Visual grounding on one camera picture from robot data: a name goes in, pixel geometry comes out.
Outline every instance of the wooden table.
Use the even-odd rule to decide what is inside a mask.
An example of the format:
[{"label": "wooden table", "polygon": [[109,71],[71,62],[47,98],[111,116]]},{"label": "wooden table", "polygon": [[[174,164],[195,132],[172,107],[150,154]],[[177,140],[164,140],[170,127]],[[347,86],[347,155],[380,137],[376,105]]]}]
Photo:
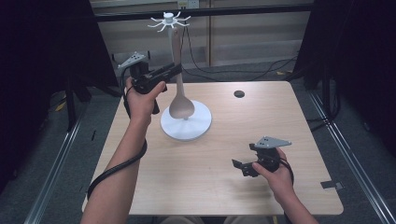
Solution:
[{"label": "wooden table", "polygon": [[[167,86],[157,98],[161,111],[176,95],[176,85]],[[256,161],[248,144],[265,135],[292,142],[282,150],[295,175],[295,191],[312,214],[343,212],[336,190],[320,185],[331,178],[288,82],[187,83],[184,88],[188,98],[210,109],[211,127],[196,140],[180,142],[163,132],[161,114],[152,116],[131,215],[283,214],[263,177],[242,176],[232,164],[232,159]],[[245,97],[236,98],[235,91]],[[93,178],[104,171],[127,124],[121,101]]]}]

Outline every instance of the person's left hand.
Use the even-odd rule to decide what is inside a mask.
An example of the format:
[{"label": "person's left hand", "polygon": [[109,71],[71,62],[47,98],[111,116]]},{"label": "person's left hand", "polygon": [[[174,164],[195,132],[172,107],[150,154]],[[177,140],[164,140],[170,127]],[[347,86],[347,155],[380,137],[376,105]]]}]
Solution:
[{"label": "person's left hand", "polygon": [[154,100],[165,88],[165,82],[160,82],[148,94],[140,94],[132,87],[132,78],[128,77],[125,83],[125,91],[129,109],[131,111],[131,119],[143,119],[148,123],[151,122],[151,113],[154,108]]}]

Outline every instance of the black metal bar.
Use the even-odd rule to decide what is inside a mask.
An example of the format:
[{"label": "black metal bar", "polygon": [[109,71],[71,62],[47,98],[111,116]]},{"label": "black metal bar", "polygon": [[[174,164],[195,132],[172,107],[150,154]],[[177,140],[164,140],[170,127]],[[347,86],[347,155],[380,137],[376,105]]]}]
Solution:
[{"label": "black metal bar", "polygon": [[[205,17],[205,16],[225,16],[225,15],[242,15],[242,14],[261,14],[261,13],[279,13],[279,12],[302,12],[314,10],[332,10],[337,9],[336,5],[329,4],[323,6],[312,4],[296,4],[296,5],[277,5],[277,6],[263,6],[263,7],[212,7],[212,8],[197,8],[197,9],[183,9],[183,10],[166,10],[175,15],[180,11],[180,17]],[[95,14],[94,17],[79,17],[79,18],[64,18],[63,21],[137,21],[148,20],[150,18],[162,18],[163,11],[148,11],[148,12],[132,12],[132,13],[104,13]]]}]

